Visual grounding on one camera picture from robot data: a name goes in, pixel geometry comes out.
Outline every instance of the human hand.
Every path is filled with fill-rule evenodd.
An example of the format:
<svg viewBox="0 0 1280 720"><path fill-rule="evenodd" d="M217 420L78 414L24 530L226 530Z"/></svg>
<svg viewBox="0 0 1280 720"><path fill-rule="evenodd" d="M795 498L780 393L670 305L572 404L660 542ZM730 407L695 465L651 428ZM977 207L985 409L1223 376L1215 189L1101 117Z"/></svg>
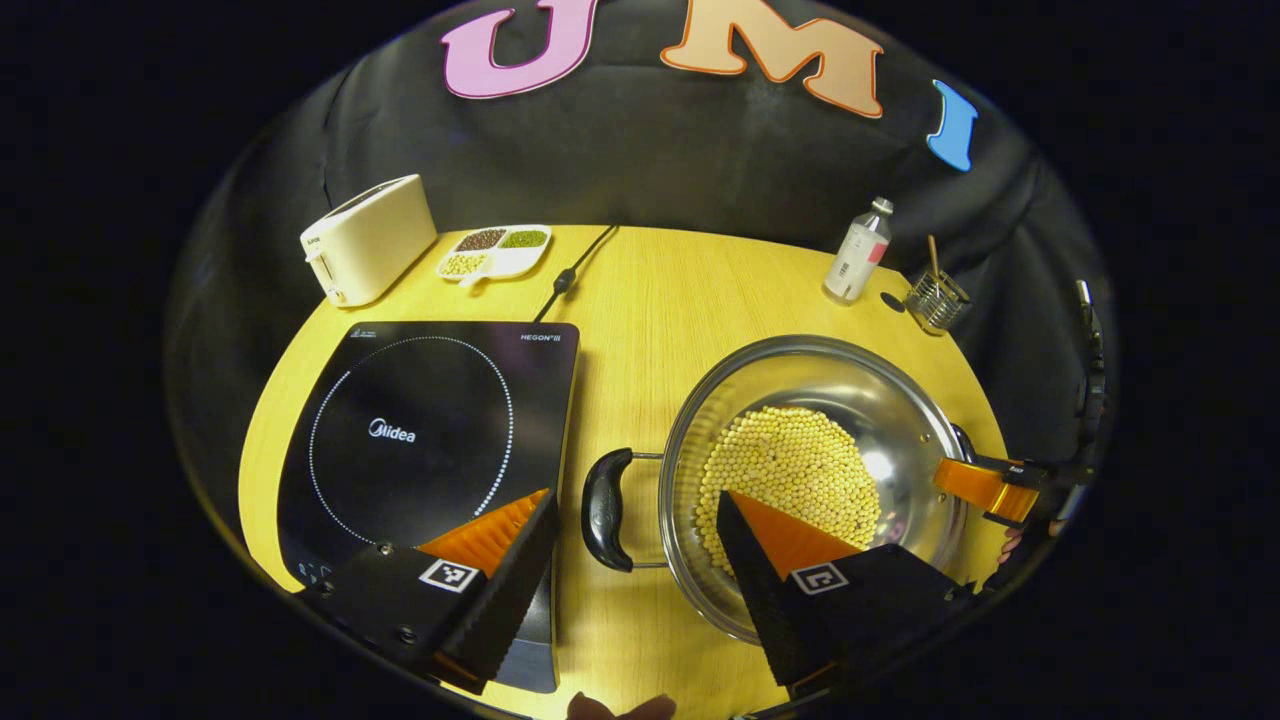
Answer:
<svg viewBox="0 0 1280 720"><path fill-rule="evenodd" d="M603 702L580 692L568 701L568 716L564 720L671 720L675 714L676 701L664 694L641 702L631 712L614 715Z"/></svg>
<svg viewBox="0 0 1280 720"><path fill-rule="evenodd" d="M1057 533L1062 530L1062 525L1065 524L1066 520L1053 520L1052 523L1050 523L1048 524L1050 537L1056 538ZM1005 537L1009 538L1009 542L1006 542L1000 548L1000 557L996 560L996 562L1001 565L1005 564L1005 560L1009 560L1009 556L1012 555L1014 548L1018 547L1018 543L1023 542L1023 532L1018 528L1009 528L1007 530L1005 530Z"/></svg>

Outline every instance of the stainless steel pot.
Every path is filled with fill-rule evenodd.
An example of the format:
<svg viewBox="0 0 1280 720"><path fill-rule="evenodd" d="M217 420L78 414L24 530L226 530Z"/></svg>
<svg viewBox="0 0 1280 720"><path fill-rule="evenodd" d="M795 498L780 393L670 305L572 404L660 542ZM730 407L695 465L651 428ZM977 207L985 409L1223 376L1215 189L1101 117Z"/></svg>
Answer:
<svg viewBox="0 0 1280 720"><path fill-rule="evenodd" d="M858 443L876 478L881 518L872 547L897 543L945 570L964 529L965 509L940 495L942 457L964 460L942 410L905 373L867 350L818 336L781 336L742 347L698 383L676 418L663 454L622 448L600 457L582 489L582 537L616 570L669 566L685 597L710 624L759 644L737 583L713 568L696 538L703 466L721 429L765 405L820 410ZM667 562L634 564L618 543L622 470L632 457L662 460L658 521Z"/></svg>

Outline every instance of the cooktop heating ring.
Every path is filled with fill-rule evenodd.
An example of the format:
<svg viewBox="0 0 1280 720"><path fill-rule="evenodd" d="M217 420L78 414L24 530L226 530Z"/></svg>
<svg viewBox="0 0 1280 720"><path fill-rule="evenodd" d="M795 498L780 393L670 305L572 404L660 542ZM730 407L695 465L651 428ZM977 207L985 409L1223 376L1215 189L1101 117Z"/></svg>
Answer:
<svg viewBox="0 0 1280 720"><path fill-rule="evenodd" d="M452 337L445 337L445 336L419 336L419 337L411 337L411 338L407 338L407 340L393 342L393 343L390 343L390 345L388 345L385 347L381 347L379 350L375 350L374 352L370 352L369 355L366 355L365 357L362 357L358 363L356 363L353 366L351 366L351 369L348 369L347 372L344 372L342 374L342 377L338 378L338 382L335 382L333 384L333 387L329 388L329 392L325 393L324 400L320 402L320 409L316 411L316 419L311 424L311 434L310 434L310 437L307 439L307 469L308 469L308 471L311 474L311 487L312 487L312 489L315 489L316 498L320 500L320 505L325 509L325 512L329 514L329 518L332 518L333 521L338 524L338 527L340 527L342 529L344 529L348 533L351 533L353 537L356 537L356 538L358 538L358 539L361 539L361 541L364 541L364 542L366 542L369 544L374 544L374 541L371 541L371 539L361 536L356 530L348 528L347 524L343 523L338 518L338 515L329 507L328 501L325 501L325 498L324 498L324 493L320 492L320 483L316 479L316 470L315 470L315 438L316 438L316 429L320 427L320 419L324 416L324 409L329 404L329 398L333 397L333 393L335 393L338 391L338 388L342 387L342 383L348 377L351 377L351 374L353 372L356 372L357 369L360 369L361 365L364 365L365 363L367 363L372 357L375 357L375 356L378 356L378 355L380 355L380 354L383 354L383 352L385 352L385 351L388 351L388 350L390 350L393 347L397 347L397 346L401 346L401 345L404 345L404 343L408 343L408 342L420 342L420 341L424 341L424 340L443 340L443 341L453 342L453 343L457 343L457 345L460 345L462 347L466 347L467 350L475 352L481 359L484 359L484 361L489 365L489 368L493 369L494 374L498 377L498 382L502 384L503 398L507 402L507 447L503 448L502 465L498 468L498 475L494 478L493 484L489 487L489 492L485 493L485 497L480 502L479 507L476 507L472 511L472 516L479 516L481 512L484 512L484 509L489 505L489 501L493 500L494 493L498 492L498 487L502 486L502 478L507 473L507 464L511 460L511 445L512 445L512 439L515 438L515 434L516 434L516 414L515 414L515 410L512 409L512 404L511 404L511 389L507 387L507 379L503 377L502 370L498 369L498 365L488 355L485 355L484 351L481 351L480 348L477 348L476 346L474 346L474 345L471 345L468 342L463 342L461 340L452 338Z"/></svg>

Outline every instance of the induction cooktop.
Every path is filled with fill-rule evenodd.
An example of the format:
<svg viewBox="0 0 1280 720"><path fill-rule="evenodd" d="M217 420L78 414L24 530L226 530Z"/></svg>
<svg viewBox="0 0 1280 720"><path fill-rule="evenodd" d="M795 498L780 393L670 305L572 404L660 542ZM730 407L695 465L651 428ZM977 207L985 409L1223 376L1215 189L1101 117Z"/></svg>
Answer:
<svg viewBox="0 0 1280 720"><path fill-rule="evenodd" d="M558 492L577 360L563 323L357 323L289 441L278 527L302 584L371 543L419 546ZM497 682L554 692L552 564Z"/></svg>

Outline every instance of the midea logo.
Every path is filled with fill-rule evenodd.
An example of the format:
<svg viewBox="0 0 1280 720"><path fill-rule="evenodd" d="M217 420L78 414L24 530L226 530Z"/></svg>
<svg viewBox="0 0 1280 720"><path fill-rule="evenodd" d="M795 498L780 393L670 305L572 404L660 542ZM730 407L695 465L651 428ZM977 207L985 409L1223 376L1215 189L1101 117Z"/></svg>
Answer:
<svg viewBox="0 0 1280 720"><path fill-rule="evenodd" d="M369 423L369 434L372 437L385 437L404 442L413 442L413 438L416 437L413 433L406 433L399 428L388 425L387 420L383 420L381 418L374 418L374 421Z"/></svg>

